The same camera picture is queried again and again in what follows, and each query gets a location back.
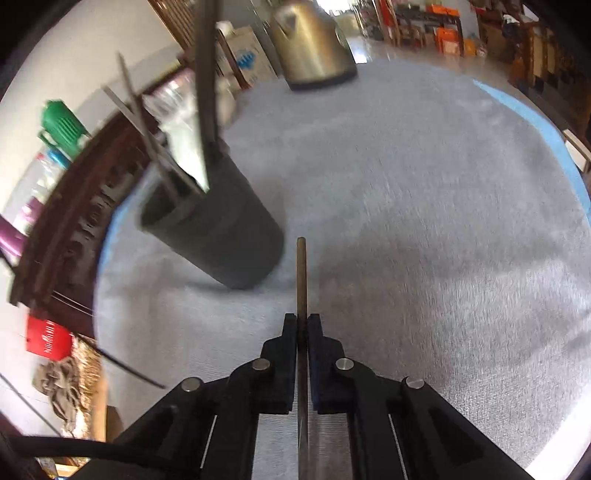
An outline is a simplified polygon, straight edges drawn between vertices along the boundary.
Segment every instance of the tiled floor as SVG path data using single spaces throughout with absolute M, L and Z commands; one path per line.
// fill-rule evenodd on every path
M 373 59 L 404 59 L 418 63 L 445 68 L 458 74 L 468 75 L 517 98 L 526 105 L 540 110 L 518 89 L 508 82 L 511 65 L 490 58 L 478 56 L 456 57 L 439 53 L 435 46 L 427 46 L 412 50 L 410 47 L 394 47 L 381 41 L 369 40 L 363 37 L 347 39 L 355 62 L 366 63 Z

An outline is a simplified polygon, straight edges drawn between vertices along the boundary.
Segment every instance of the black cup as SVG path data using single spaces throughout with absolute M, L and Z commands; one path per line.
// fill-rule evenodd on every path
M 159 182 L 142 207 L 141 228 L 225 286 L 253 287 L 279 262 L 283 231 L 228 156 L 207 175 L 205 197 L 171 175 L 182 196 L 177 206 Z

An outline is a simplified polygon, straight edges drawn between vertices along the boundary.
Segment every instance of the metal rod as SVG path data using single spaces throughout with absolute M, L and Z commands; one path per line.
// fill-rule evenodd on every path
M 18 397 L 18 398 L 20 398 L 20 400 L 21 400 L 21 401 L 22 401 L 22 402 L 23 402 L 23 403 L 24 403 L 24 404 L 25 404 L 27 407 L 29 407 L 29 408 L 30 408 L 30 409 L 33 411 L 33 413 L 34 413 L 35 415 L 37 415 L 37 416 L 38 416 L 38 417 L 41 419 L 41 421 L 42 421 L 43 423 L 45 423 L 45 425 L 47 425 L 47 426 L 48 426 L 48 427 L 49 427 L 49 428 L 50 428 L 50 429 L 53 431 L 53 433 L 55 433 L 56 435 L 58 435 L 59 437 L 61 437 L 61 433 L 60 433 L 60 431 L 59 431 L 59 430 L 57 430 L 57 428 L 55 428 L 55 427 L 54 427 L 54 426 L 53 426 L 51 423 L 49 423 L 49 420 L 47 420 L 47 419 L 46 419 L 46 418 L 45 418 L 43 415 L 41 415 L 41 414 L 39 413 L 39 411 L 38 411 L 38 410 L 37 410 L 35 407 L 33 407 L 33 405 L 31 405 L 31 403 L 30 403 L 30 402 L 29 402 L 29 401 L 28 401 L 28 400 L 27 400 L 27 399 L 26 399 L 26 398 L 23 396 L 23 394 L 21 394 L 21 393 L 20 393 L 20 392 L 17 390 L 17 388 L 16 388 L 16 387 L 15 387 L 13 384 L 11 384 L 11 383 L 10 383 L 10 381 L 9 381 L 9 380 L 8 380 L 8 379 L 7 379 L 7 378 L 4 376 L 4 375 L 2 375 L 1 373 L 0 373 L 0 378 L 3 380 L 3 382 L 4 382 L 4 383 L 6 383 L 6 385 L 8 385 L 8 388 L 10 388 L 10 390 L 12 390 L 12 392 L 13 392 L 13 393 L 14 393 L 14 394 L 15 394 L 15 395 Z
M 116 105 L 116 107 L 123 114 L 123 116 L 129 121 L 129 123 L 131 123 L 134 126 L 134 128 L 138 132 L 141 133 L 141 131 L 139 129 L 138 120 L 136 119 L 133 112 L 131 110 L 129 110 L 129 108 L 127 108 L 127 105 L 123 102 L 123 100 L 121 100 L 115 94 L 115 92 L 113 90 L 111 90 L 109 87 L 107 87 L 105 85 L 103 85 L 102 90 L 103 90 L 103 92 L 106 93 L 107 97 L 109 97 L 111 99 L 111 101 Z M 205 196 L 205 192 L 199 186 L 199 184 L 197 184 L 195 181 L 193 181 L 193 178 L 190 175 L 188 175 L 187 172 L 185 172 L 178 165 L 178 163 L 176 163 L 176 161 L 170 156 L 170 154 L 168 153 L 166 148 L 164 148 L 162 145 L 160 145 L 158 140 L 156 140 L 156 137 L 153 136 L 150 132 L 148 132 L 148 134 L 150 136 L 150 140 L 156 146 L 156 150 L 158 151 L 158 155 L 160 156 L 160 159 L 164 160 L 166 162 L 166 164 L 170 168 L 172 168 L 174 170 L 174 172 L 179 177 L 181 177 L 181 179 L 184 180 L 184 182 L 187 184 L 187 186 L 189 186 L 189 188 L 191 188 L 195 193 L 197 193 L 200 196 Z
M 81 341 L 82 343 L 87 345 L 91 350 L 94 350 L 100 356 L 104 356 L 108 361 L 117 365 L 120 369 L 125 370 L 130 375 L 133 375 L 134 377 L 137 377 L 140 380 L 143 380 L 144 382 L 149 383 L 150 385 L 158 387 L 161 390 L 166 389 L 166 385 L 162 385 L 162 383 L 156 382 L 156 380 L 152 380 L 150 377 L 147 377 L 143 373 L 138 372 L 135 368 L 131 368 L 129 365 L 125 365 L 122 361 L 117 360 L 114 356 L 105 352 L 102 348 L 97 347 L 91 341 L 87 340 L 84 337 L 84 335 L 81 335 L 77 332 L 72 332 L 72 335 L 74 335 L 79 341 Z
M 297 430 L 298 479 L 308 478 L 308 272 L 306 239 L 299 237 L 296 244 L 295 289 L 297 296 Z
M 125 85 L 125 89 L 127 90 L 129 101 L 131 102 L 131 109 L 135 114 L 139 126 L 139 132 L 142 134 L 142 138 L 144 139 L 146 152 L 148 153 L 150 160 L 156 163 L 156 167 L 158 168 L 160 176 L 162 177 L 164 188 L 168 192 L 170 199 L 173 201 L 175 205 L 178 205 L 181 202 L 181 196 L 178 193 L 176 187 L 174 186 L 172 179 L 168 175 L 166 168 L 164 168 L 164 166 L 160 163 L 160 159 L 158 158 L 158 155 L 156 155 L 154 145 L 148 135 L 150 132 L 148 131 L 148 127 L 146 127 L 144 117 L 142 116 L 142 108 L 139 104 L 137 97 L 135 96 L 133 85 L 131 85 L 131 78 L 129 76 L 129 70 L 125 65 L 125 59 L 123 58 L 123 55 L 121 53 L 117 53 L 117 59 L 119 61 L 119 69 L 123 77 L 123 83 Z

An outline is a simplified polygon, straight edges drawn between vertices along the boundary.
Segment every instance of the blue label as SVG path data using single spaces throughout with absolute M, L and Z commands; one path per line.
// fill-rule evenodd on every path
M 249 70 L 253 67 L 255 63 L 255 54 L 250 50 L 240 52 L 236 56 L 236 63 L 242 69 Z

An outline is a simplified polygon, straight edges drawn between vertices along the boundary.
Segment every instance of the wooden furniture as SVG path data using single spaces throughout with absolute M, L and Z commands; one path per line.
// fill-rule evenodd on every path
M 193 46 L 195 25 L 191 0 L 148 0 L 160 20 L 166 25 L 183 50 Z
M 374 40 L 389 38 L 380 0 L 359 0 L 352 6 L 364 37 Z
M 394 46 L 400 47 L 403 38 L 409 38 L 411 42 L 418 40 L 422 47 L 427 44 L 425 32 L 420 27 L 411 25 L 409 28 L 408 25 L 400 25 L 398 23 L 398 18 L 394 13 L 394 7 L 390 1 L 388 1 L 388 13 L 390 21 L 392 22 L 392 26 L 390 27 L 390 40 Z
M 396 17 L 406 22 L 409 31 L 413 30 L 413 20 L 429 22 L 441 25 L 454 25 L 457 28 L 458 43 L 460 44 L 460 55 L 464 56 L 464 35 L 462 33 L 462 21 L 460 17 L 447 14 L 436 14 L 433 12 L 424 12 L 414 8 L 399 8 L 395 10 Z
M 587 148 L 591 82 L 544 22 L 520 22 L 510 40 L 515 51 L 509 82 L 561 129 L 569 128 Z
M 144 116 L 148 129 L 156 132 L 156 120 Z M 23 303 L 38 318 L 94 338 L 95 280 L 106 231 L 149 163 L 140 134 L 121 113 L 111 117 L 49 197 L 15 268 L 10 303 Z

